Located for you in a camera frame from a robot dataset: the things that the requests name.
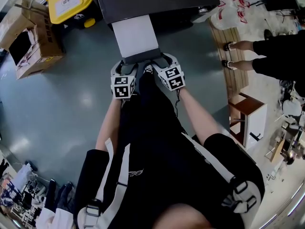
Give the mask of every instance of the open cardboard box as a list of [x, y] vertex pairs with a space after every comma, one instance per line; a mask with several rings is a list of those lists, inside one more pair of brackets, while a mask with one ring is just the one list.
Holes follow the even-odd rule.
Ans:
[[[21, 5], [28, 8], [30, 2], [21, 0]], [[45, 13], [12, 7], [0, 23], [0, 48], [11, 53], [16, 64], [17, 79], [41, 73], [64, 56], [51, 30], [48, 8], [36, 2], [32, 7]], [[27, 33], [34, 40], [30, 45]]]

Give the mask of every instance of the concrete floor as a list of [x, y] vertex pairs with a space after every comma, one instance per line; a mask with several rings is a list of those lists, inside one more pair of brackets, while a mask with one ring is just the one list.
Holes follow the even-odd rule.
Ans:
[[[157, 39], [163, 52], [178, 58], [190, 92], [228, 128], [224, 74], [208, 24]], [[67, 180], [77, 184], [86, 152], [95, 147], [112, 98], [110, 69], [121, 59], [115, 36], [103, 21], [72, 30], [63, 43], [66, 57], [44, 74], [16, 80], [10, 56], [0, 69], [1, 144], [12, 153], [8, 160], [13, 164], [30, 159], [40, 176], [60, 185]], [[161, 88], [175, 103], [175, 93]], [[181, 104], [179, 119], [192, 135]]]

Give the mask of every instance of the backpack strap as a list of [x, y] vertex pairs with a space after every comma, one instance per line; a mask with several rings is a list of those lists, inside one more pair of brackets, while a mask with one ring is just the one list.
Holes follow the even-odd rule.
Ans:
[[222, 206], [228, 206], [234, 213], [240, 214], [245, 228], [249, 228], [261, 204], [261, 195], [257, 185], [251, 181], [238, 179], [207, 149], [191, 139], [188, 135], [184, 133], [182, 133], [182, 135], [193, 144], [195, 149], [203, 155], [214, 169], [231, 185], [233, 193], [232, 195], [228, 194], [224, 199]]
[[114, 199], [112, 203], [109, 205], [109, 207], [105, 210], [105, 212], [104, 213], [101, 212], [101, 204], [103, 202], [104, 188], [113, 160], [113, 146], [111, 140], [108, 139], [105, 142], [105, 144], [109, 153], [109, 162], [106, 167], [104, 177], [102, 178], [101, 185], [99, 187], [95, 199], [93, 199], [92, 202], [87, 205], [87, 207], [82, 208], [78, 214], [77, 222], [80, 229], [108, 228], [121, 206], [121, 203], [123, 201], [127, 189], [128, 177], [129, 177], [130, 144], [128, 144], [125, 147]]

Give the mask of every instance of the yellow lid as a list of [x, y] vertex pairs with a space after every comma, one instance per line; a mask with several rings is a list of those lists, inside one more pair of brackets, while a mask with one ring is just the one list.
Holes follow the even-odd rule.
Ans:
[[60, 24], [86, 9], [93, 0], [47, 0], [50, 19], [53, 24]]
[[88, 20], [85, 21], [84, 23], [84, 27], [88, 28], [90, 26], [93, 26], [95, 24], [95, 19], [94, 18], [90, 18]]

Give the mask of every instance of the sandal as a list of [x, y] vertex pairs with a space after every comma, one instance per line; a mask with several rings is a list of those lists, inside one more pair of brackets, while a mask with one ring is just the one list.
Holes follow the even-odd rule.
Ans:
[[236, 42], [228, 42], [224, 45], [224, 50], [225, 51], [231, 51], [231, 50], [234, 50], [235, 48], [231, 48], [230, 46], [231, 45], [234, 45]]
[[228, 61], [228, 60], [222, 60], [222, 61], [221, 61], [223, 67], [226, 67], [226, 68], [228, 68], [228, 69], [230, 69], [230, 70], [232, 70], [232, 71], [237, 70], [237, 68], [230, 66], [230, 63], [231, 63], [231, 62], [232, 62], [232, 61]]

